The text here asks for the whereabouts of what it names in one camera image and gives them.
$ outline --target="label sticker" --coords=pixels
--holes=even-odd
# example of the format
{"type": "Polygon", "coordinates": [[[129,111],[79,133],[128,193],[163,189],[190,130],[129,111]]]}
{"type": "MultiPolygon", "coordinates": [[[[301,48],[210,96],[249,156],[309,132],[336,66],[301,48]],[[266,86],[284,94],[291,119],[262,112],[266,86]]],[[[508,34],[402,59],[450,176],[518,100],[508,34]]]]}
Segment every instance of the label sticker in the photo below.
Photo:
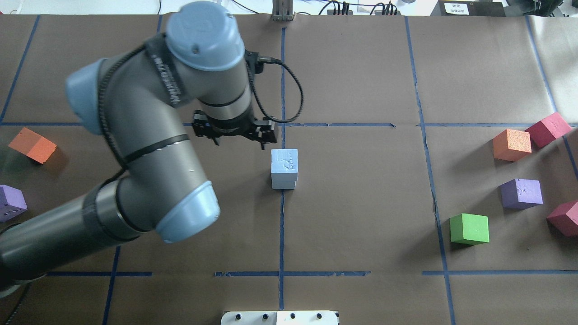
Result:
{"type": "Polygon", "coordinates": [[[465,3],[444,3],[446,12],[451,14],[469,14],[468,5],[465,3]]]}

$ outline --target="white foam block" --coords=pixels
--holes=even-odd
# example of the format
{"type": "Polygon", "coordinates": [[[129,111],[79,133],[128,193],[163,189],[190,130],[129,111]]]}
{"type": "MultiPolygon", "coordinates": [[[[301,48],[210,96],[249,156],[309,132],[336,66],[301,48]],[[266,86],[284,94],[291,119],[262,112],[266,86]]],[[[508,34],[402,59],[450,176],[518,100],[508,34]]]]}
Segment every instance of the white foam block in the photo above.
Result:
{"type": "Polygon", "coordinates": [[[271,181],[273,188],[279,182],[296,182],[298,173],[297,149],[271,150],[271,181]]]}

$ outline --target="gray arm segment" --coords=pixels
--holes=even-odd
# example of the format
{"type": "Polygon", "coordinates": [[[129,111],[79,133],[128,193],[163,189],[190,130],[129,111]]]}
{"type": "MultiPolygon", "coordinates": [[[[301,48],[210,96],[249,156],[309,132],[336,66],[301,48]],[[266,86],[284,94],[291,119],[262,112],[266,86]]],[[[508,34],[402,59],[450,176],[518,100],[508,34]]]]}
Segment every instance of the gray arm segment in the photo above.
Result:
{"type": "MultiPolygon", "coordinates": [[[[195,21],[199,16],[233,19],[226,26],[232,29],[228,31],[232,36],[228,34],[227,42],[233,42],[236,49],[244,51],[234,18],[223,7],[211,2],[195,2],[183,7],[179,14],[171,17],[169,25],[178,27],[183,35],[195,34],[196,28],[205,31],[206,25],[183,27],[182,21],[195,21]],[[179,18],[179,14],[189,16],[179,18]]],[[[216,28],[214,32],[223,31],[216,28]]],[[[169,36],[168,32],[167,42],[171,41],[169,36]]],[[[208,41],[212,39],[210,35],[205,37],[208,41]]],[[[206,44],[199,44],[203,51],[206,44]]],[[[171,51],[183,54],[179,52],[182,49],[171,51]]],[[[236,101],[247,102],[248,77],[242,52],[240,56],[232,57],[227,51],[225,59],[230,62],[226,65],[218,62],[226,69],[212,71],[194,68],[196,57],[188,60],[173,54],[175,68],[191,98],[236,110],[236,101]]],[[[119,58],[95,65],[97,75],[94,78],[100,81],[119,58]]],[[[203,61],[206,57],[201,59],[203,68],[210,67],[203,61]]],[[[93,92],[90,88],[82,93],[93,92]]],[[[128,163],[130,175],[98,186],[85,196],[0,234],[0,297],[23,283],[41,278],[53,268],[122,245],[144,232],[156,229],[165,242],[173,242],[187,238],[217,220],[220,211],[214,191],[170,102],[157,67],[145,52],[135,55],[116,70],[104,97],[105,115],[120,155],[136,157],[128,163]],[[135,155],[159,143],[162,145],[152,152],[135,155]]],[[[249,105],[240,114],[247,115],[250,109],[249,105]]],[[[93,113],[89,111],[81,118],[93,113]]]]}

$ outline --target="foam cube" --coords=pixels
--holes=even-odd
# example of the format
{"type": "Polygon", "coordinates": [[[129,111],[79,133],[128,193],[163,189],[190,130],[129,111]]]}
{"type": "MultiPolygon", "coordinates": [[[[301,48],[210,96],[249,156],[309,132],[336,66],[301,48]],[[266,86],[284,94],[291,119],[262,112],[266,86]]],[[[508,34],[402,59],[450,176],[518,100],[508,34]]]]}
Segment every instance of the foam cube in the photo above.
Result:
{"type": "Polygon", "coordinates": [[[490,242],[488,217],[462,213],[450,218],[450,238],[454,243],[478,245],[490,242]]]}
{"type": "Polygon", "coordinates": [[[7,185],[0,185],[0,222],[16,217],[27,208],[22,191],[7,185]]]}
{"type": "Polygon", "coordinates": [[[297,149],[271,150],[271,182],[276,190],[294,190],[299,172],[297,149]]]}
{"type": "Polygon", "coordinates": [[[502,184],[500,190],[504,208],[523,210],[543,203],[539,180],[516,178],[502,184]]]}
{"type": "Polygon", "coordinates": [[[578,236],[578,201],[558,205],[546,219],[566,237],[578,236]]]}
{"type": "Polygon", "coordinates": [[[506,129],[494,140],[494,158],[508,161],[518,161],[532,153],[530,133],[506,129]]]}
{"type": "Polygon", "coordinates": [[[549,115],[540,122],[529,127],[526,132],[530,133],[530,138],[539,148],[570,132],[572,128],[566,123],[562,116],[556,112],[549,115]]]}
{"type": "Polygon", "coordinates": [[[23,128],[8,146],[41,164],[56,150],[55,144],[27,128],[23,128]]]}

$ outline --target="blue tape line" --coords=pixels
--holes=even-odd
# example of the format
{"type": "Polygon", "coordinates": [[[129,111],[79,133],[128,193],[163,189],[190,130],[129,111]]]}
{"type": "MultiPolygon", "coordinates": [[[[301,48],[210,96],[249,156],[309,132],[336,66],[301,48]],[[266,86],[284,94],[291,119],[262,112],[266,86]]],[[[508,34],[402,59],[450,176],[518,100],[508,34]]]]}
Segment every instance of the blue tape line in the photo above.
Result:
{"type": "Polygon", "coordinates": [[[421,107],[420,94],[417,91],[416,62],[415,62],[414,56],[413,56],[412,37],[411,37],[410,29],[409,29],[409,20],[407,19],[407,16],[405,16],[405,30],[406,30],[406,34],[407,34],[407,46],[409,48],[409,59],[412,63],[413,85],[414,85],[414,89],[416,92],[417,107],[418,107],[418,112],[420,115],[421,136],[422,136],[423,143],[424,143],[425,162],[427,163],[427,167],[428,167],[429,186],[430,186],[431,192],[432,192],[433,205],[435,207],[435,221],[436,221],[436,226],[438,228],[439,251],[442,255],[442,267],[443,267],[443,271],[444,271],[444,279],[446,282],[447,305],[448,305],[448,308],[450,311],[451,325],[455,325],[454,303],[453,303],[453,299],[451,297],[450,277],[447,274],[446,250],[443,246],[442,223],[440,222],[440,218],[439,218],[438,201],[436,198],[435,185],[434,185],[434,175],[433,175],[432,167],[431,167],[431,159],[429,157],[427,134],[425,133],[424,114],[423,114],[423,110],[421,107]]]}
{"type": "Polygon", "coordinates": [[[112,272],[110,273],[109,292],[106,295],[105,314],[102,317],[102,325],[106,325],[106,323],[108,322],[108,314],[110,311],[110,302],[112,300],[112,291],[114,289],[114,278],[116,277],[116,268],[118,267],[119,255],[120,255],[120,246],[116,246],[116,251],[114,252],[114,261],[112,263],[112,272]]]}
{"type": "MultiPolygon", "coordinates": [[[[534,51],[534,55],[536,56],[536,61],[538,62],[538,66],[540,67],[540,73],[542,74],[542,79],[544,80],[544,85],[546,85],[546,91],[548,92],[548,97],[550,99],[550,103],[552,104],[552,109],[555,112],[558,111],[558,107],[556,106],[556,101],[554,100],[554,96],[552,96],[552,91],[550,89],[550,83],[548,82],[548,78],[546,78],[546,74],[544,73],[544,67],[542,66],[542,60],[540,59],[540,55],[538,54],[538,48],[536,47],[536,42],[534,40],[534,34],[532,32],[532,27],[530,26],[530,19],[526,16],[526,26],[528,27],[528,33],[530,35],[530,42],[532,43],[532,50],[534,51]]],[[[572,164],[572,168],[574,170],[574,175],[576,179],[578,179],[578,168],[576,168],[576,161],[574,160],[574,155],[572,154],[572,150],[570,149],[570,143],[566,136],[564,138],[564,145],[566,146],[566,151],[568,152],[568,157],[570,158],[570,163],[572,164]]]]}
{"type": "MultiPolygon", "coordinates": [[[[285,62],[285,29],[287,29],[287,27],[281,29],[282,62],[285,62]]],[[[281,119],[285,119],[285,69],[283,67],[281,67],[281,119]]],[[[285,149],[285,123],[281,124],[281,149],[285,149]]]]}
{"type": "Polygon", "coordinates": [[[531,127],[532,123],[424,123],[426,127],[531,127]]]}
{"type": "Polygon", "coordinates": [[[40,21],[40,15],[36,15],[34,26],[32,27],[32,31],[30,32],[30,36],[28,37],[28,43],[26,43],[26,47],[24,48],[24,52],[22,53],[22,58],[20,59],[20,63],[18,64],[18,68],[16,69],[16,74],[14,75],[14,79],[12,80],[12,85],[10,86],[10,90],[8,91],[8,96],[6,96],[6,101],[4,102],[4,108],[2,109],[2,113],[0,114],[0,123],[4,120],[4,116],[6,115],[6,111],[8,110],[8,105],[10,104],[10,99],[12,98],[12,93],[14,92],[14,88],[16,87],[18,77],[20,76],[20,71],[22,70],[24,59],[26,59],[26,54],[28,54],[28,49],[30,49],[32,38],[34,37],[34,33],[36,32],[36,28],[38,27],[38,21],[40,21]]]}
{"type": "Polygon", "coordinates": [[[548,79],[546,79],[546,74],[544,73],[544,67],[542,66],[542,60],[540,59],[540,55],[538,54],[538,48],[536,47],[536,42],[534,41],[534,33],[532,32],[532,27],[530,26],[530,18],[528,16],[526,18],[526,27],[528,27],[528,33],[530,34],[530,44],[532,45],[532,50],[534,52],[534,56],[536,57],[536,61],[538,62],[538,67],[540,68],[540,73],[542,74],[542,80],[544,80],[544,85],[546,85],[546,91],[548,92],[548,97],[550,99],[550,103],[552,104],[552,108],[555,112],[558,111],[556,107],[556,103],[554,102],[554,97],[552,97],[552,92],[550,91],[550,84],[548,83],[548,79]]]}
{"type": "Polygon", "coordinates": [[[279,223],[279,310],[285,308],[284,274],[285,272],[285,190],[281,190],[281,216],[279,223]]]}
{"type": "Polygon", "coordinates": [[[239,271],[239,272],[215,272],[215,277],[226,278],[229,276],[279,276],[278,271],[239,271]]]}
{"type": "MultiPolygon", "coordinates": [[[[454,275],[578,275],[578,270],[564,269],[499,269],[499,270],[478,270],[478,271],[447,271],[454,275]]],[[[425,276],[444,275],[443,271],[423,271],[425,276]]]]}
{"type": "MultiPolygon", "coordinates": [[[[283,271],[283,276],[366,276],[371,271],[283,271]]],[[[277,271],[237,271],[215,272],[215,277],[226,278],[233,276],[279,276],[277,271]]]]}
{"type": "Polygon", "coordinates": [[[162,15],[158,16],[157,33],[161,32],[161,26],[162,26],[162,15]]]}
{"type": "Polygon", "coordinates": [[[366,276],[371,271],[290,271],[285,276],[366,276]]]}
{"type": "Polygon", "coordinates": [[[578,168],[576,168],[576,160],[574,160],[574,155],[572,154],[572,149],[570,149],[570,143],[568,142],[568,138],[563,135],[564,138],[564,145],[566,146],[566,151],[568,152],[568,157],[570,158],[570,163],[572,164],[572,169],[574,169],[574,175],[576,179],[578,179],[578,168]]]}
{"type": "MultiPolygon", "coordinates": [[[[285,62],[285,31],[281,29],[281,61],[285,62]]],[[[281,67],[281,118],[285,119],[285,69],[281,67]]],[[[285,149],[285,123],[281,125],[281,148],[285,149]]],[[[285,309],[285,191],[281,190],[281,207],[279,222],[279,310],[285,309]]]]}
{"type": "Polygon", "coordinates": [[[286,123],[288,127],[397,127],[393,123],[286,123]]]}
{"type": "Polygon", "coordinates": [[[3,122],[0,123],[6,127],[81,127],[80,123],[67,122],[3,122]]]}

